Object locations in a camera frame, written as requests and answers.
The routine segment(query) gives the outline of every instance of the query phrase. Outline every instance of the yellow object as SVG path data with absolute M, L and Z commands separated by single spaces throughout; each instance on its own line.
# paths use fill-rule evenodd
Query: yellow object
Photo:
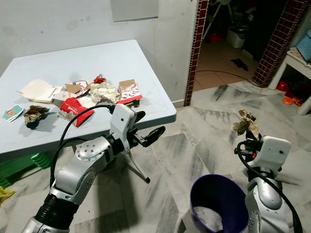
M 4 202 L 4 200 L 8 199 L 10 196 L 15 194 L 15 191 L 6 190 L 0 186 L 0 206 Z

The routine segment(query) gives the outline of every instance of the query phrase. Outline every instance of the brown crumpled paper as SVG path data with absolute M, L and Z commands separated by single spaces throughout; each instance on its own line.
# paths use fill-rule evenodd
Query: brown crumpled paper
M 254 121 L 256 117 L 245 109 L 239 110 L 242 120 L 240 122 L 234 123 L 233 130 L 238 132 L 238 135 L 242 135 L 246 130 L 252 132 L 254 137 L 259 140 L 259 127 Z
M 24 113 L 25 117 L 25 125 L 27 128 L 35 129 L 40 120 L 43 120 L 47 117 L 47 112 L 49 108 L 45 108 L 42 106 L 34 106 L 31 105 L 30 108 Z

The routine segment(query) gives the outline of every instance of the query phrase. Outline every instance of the purple bin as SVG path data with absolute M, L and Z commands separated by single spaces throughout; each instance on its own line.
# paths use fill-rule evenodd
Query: purple bin
M 196 228 L 204 233 L 216 233 L 209 229 L 197 216 L 195 206 L 216 211 L 223 220 L 222 233 L 240 233 L 245 230 L 248 212 L 245 194 L 241 188 L 225 176 L 210 174 L 197 179 L 190 193 L 190 211 Z

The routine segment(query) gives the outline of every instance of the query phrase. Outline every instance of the white wall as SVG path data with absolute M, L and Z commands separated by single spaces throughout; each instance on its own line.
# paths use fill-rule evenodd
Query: white wall
M 110 0 L 0 0 L 0 74 L 15 57 L 136 39 L 170 99 L 183 99 L 196 7 L 159 0 L 158 19 L 113 22 Z

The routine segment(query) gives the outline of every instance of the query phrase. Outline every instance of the trash bin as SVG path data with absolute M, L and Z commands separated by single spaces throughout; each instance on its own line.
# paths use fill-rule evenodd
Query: trash bin
M 198 230 L 216 233 L 198 217 L 195 207 L 202 206 L 217 212 L 222 219 L 222 233 L 240 233 L 247 227 L 248 212 L 245 194 L 241 188 L 225 176 L 210 174 L 200 177 L 190 192 L 190 212 Z
M 239 32 L 234 28 L 229 27 L 227 31 L 226 42 L 235 49 L 242 48 L 245 41 L 245 32 Z

